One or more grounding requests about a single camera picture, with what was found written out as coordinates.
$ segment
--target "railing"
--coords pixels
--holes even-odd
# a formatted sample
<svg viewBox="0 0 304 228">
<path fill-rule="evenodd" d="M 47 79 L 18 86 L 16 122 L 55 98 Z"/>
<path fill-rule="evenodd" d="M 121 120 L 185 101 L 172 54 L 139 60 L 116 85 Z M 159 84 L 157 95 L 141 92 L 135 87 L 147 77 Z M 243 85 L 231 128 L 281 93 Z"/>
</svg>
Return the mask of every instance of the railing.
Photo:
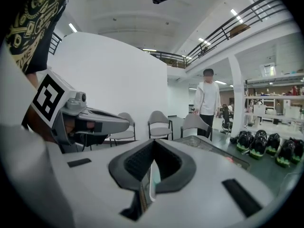
<svg viewBox="0 0 304 228">
<path fill-rule="evenodd" d="M 280 0 L 258 0 L 251 4 L 236 16 L 233 16 L 226 23 L 217 28 L 203 41 L 199 43 L 186 57 L 186 66 L 192 64 L 195 60 L 203 57 L 220 43 L 233 38 L 234 36 L 242 33 L 243 31 L 250 28 L 257 22 L 263 22 L 264 19 L 271 17 L 272 15 L 279 13 L 283 10 L 287 10 L 284 4 Z"/>
<path fill-rule="evenodd" d="M 56 49 L 61 41 L 62 41 L 62 39 L 56 33 L 53 32 L 51 44 L 49 45 L 48 52 L 54 55 L 56 52 Z"/>
<path fill-rule="evenodd" d="M 187 59 L 186 56 L 177 55 L 169 52 L 157 51 L 153 49 L 141 49 L 146 53 L 149 53 L 151 56 L 156 57 L 157 59 L 163 61 L 171 67 L 186 68 Z"/>
</svg>

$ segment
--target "gold print on shirt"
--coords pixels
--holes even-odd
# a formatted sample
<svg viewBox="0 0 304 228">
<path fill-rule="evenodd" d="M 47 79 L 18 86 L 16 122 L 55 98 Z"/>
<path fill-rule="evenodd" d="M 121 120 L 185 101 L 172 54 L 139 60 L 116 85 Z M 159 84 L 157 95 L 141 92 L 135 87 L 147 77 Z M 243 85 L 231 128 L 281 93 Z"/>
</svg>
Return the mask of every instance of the gold print on shirt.
<svg viewBox="0 0 304 228">
<path fill-rule="evenodd" d="M 17 65 L 25 71 L 51 20 L 57 15 L 61 0 L 28 0 L 16 16 L 6 41 Z"/>
</svg>

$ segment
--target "white column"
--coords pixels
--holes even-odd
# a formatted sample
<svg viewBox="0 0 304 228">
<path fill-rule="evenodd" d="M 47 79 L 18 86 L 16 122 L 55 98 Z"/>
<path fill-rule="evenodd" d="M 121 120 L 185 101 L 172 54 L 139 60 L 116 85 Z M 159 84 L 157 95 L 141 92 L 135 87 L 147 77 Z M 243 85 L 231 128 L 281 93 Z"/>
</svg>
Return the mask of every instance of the white column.
<svg viewBox="0 0 304 228">
<path fill-rule="evenodd" d="M 236 137 L 243 127 L 244 122 L 244 83 L 242 81 L 242 74 L 236 56 L 229 56 L 228 59 L 232 73 L 234 91 L 234 118 L 231 137 Z"/>
</svg>

